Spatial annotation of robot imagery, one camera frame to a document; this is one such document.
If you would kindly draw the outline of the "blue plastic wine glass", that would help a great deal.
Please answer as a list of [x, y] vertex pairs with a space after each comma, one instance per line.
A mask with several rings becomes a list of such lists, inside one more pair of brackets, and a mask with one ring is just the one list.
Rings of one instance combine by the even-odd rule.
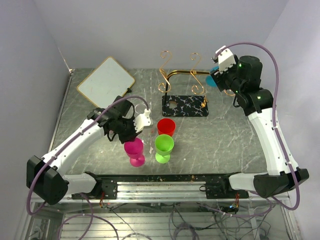
[[[215, 67], [213, 67], [213, 68], [210, 70], [210, 72], [214, 72], [214, 71], [216, 71], [216, 70], [218, 70], [218, 69], [219, 69], [219, 67], [218, 67], [218, 66], [215, 66]], [[208, 76], [206, 76], [205, 82], [206, 82], [207, 85], [209, 85], [210, 87], [217, 87], [214, 79], [212, 78], [212, 76], [211, 76], [210, 74], [209, 74]]]

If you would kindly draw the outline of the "gold wine glass rack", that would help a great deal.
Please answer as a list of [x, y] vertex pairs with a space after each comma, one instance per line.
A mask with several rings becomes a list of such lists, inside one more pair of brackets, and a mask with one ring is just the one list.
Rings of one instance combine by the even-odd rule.
[[[164, 117], [208, 117], [208, 97], [207, 91], [198, 76], [208, 76], [209, 71], [196, 70], [198, 64], [202, 61], [202, 56], [199, 53], [193, 52], [189, 58], [195, 64], [191, 69], [173, 70], [167, 72], [164, 67], [172, 59], [173, 55], [170, 51], [164, 50], [160, 53], [160, 57], [165, 59], [164, 64], [159, 68], [164, 82], [158, 85], [158, 90], [163, 93], [161, 99], [162, 116]], [[186, 75], [192, 77], [196, 84], [191, 86], [192, 94], [171, 94], [172, 84], [170, 78], [178, 75]]]

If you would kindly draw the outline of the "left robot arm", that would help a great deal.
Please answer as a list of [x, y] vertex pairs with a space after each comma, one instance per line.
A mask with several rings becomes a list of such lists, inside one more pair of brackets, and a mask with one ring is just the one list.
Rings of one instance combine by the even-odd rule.
[[132, 142], [144, 128], [153, 124], [151, 109], [145, 104], [144, 112], [126, 118], [133, 108], [131, 96], [117, 96], [107, 108], [97, 107], [65, 141], [42, 157], [32, 156], [26, 165], [27, 200], [38, 195], [49, 205], [55, 205], [66, 195], [84, 193], [91, 199], [98, 198], [103, 191], [103, 180], [96, 174], [84, 172], [68, 175], [67, 171], [78, 157], [99, 139], [114, 139], [118, 136], [122, 144]]

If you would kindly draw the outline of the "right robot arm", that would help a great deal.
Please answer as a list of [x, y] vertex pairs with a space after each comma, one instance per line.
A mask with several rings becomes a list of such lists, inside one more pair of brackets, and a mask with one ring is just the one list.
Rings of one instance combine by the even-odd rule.
[[309, 172], [300, 168], [290, 155], [277, 114], [274, 112], [274, 95], [260, 86], [263, 64], [250, 55], [235, 54], [214, 57], [218, 69], [210, 72], [220, 91], [230, 90], [234, 101], [243, 109], [261, 144], [267, 171], [265, 173], [232, 173], [220, 186], [221, 194], [233, 197], [238, 190], [256, 192], [262, 198], [289, 192], [305, 182]]

